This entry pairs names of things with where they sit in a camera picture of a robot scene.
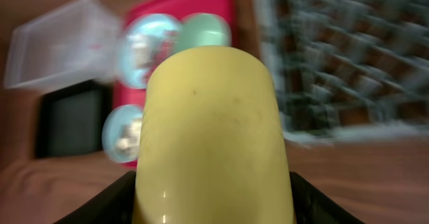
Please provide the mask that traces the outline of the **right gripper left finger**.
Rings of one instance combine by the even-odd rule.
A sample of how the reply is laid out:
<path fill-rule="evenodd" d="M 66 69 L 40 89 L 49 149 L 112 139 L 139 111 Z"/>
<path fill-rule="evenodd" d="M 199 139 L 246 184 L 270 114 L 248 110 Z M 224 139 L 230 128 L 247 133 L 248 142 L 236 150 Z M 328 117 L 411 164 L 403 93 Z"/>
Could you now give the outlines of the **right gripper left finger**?
<path fill-rule="evenodd" d="M 55 224 L 131 224 L 135 171 L 128 171 L 91 200 Z"/>

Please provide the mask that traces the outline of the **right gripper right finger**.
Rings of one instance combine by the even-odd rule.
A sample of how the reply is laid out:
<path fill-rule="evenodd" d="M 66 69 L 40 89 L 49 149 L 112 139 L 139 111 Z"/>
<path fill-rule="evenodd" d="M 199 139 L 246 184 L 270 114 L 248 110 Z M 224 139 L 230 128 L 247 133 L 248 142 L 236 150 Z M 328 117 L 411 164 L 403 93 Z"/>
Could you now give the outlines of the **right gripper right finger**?
<path fill-rule="evenodd" d="M 290 172 L 297 224 L 363 224 L 296 172 Z"/>

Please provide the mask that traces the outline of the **rice food leftovers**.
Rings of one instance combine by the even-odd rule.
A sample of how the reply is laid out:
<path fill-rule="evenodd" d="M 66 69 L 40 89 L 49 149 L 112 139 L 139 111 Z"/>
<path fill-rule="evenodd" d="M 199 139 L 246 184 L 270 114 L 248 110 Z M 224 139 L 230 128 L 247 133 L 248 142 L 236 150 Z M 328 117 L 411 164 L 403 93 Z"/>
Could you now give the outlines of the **rice food leftovers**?
<path fill-rule="evenodd" d="M 139 152 L 142 118 L 137 118 L 125 124 L 115 147 L 122 154 L 136 155 Z"/>

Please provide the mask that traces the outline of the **light blue bowl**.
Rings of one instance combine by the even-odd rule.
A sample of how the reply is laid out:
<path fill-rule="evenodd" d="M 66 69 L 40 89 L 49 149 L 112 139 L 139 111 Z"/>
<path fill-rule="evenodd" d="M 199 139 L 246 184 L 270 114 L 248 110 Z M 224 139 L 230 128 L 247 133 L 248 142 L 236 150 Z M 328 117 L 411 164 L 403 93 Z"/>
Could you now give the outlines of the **light blue bowl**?
<path fill-rule="evenodd" d="M 120 164 L 137 160 L 138 154 L 122 154 L 116 149 L 115 144 L 120 138 L 123 126 L 131 123 L 134 119 L 142 117 L 143 109 L 138 105 L 122 105 L 109 113 L 102 130 L 102 146 L 110 160 Z"/>

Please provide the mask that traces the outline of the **yellow plastic cup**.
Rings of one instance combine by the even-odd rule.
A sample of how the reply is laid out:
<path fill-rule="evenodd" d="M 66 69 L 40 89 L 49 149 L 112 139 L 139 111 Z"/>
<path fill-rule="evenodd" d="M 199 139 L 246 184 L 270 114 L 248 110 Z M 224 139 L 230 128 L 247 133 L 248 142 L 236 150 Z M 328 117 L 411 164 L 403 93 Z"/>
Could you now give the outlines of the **yellow plastic cup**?
<path fill-rule="evenodd" d="M 273 81 L 254 56 L 203 46 L 149 78 L 134 223 L 295 223 Z"/>

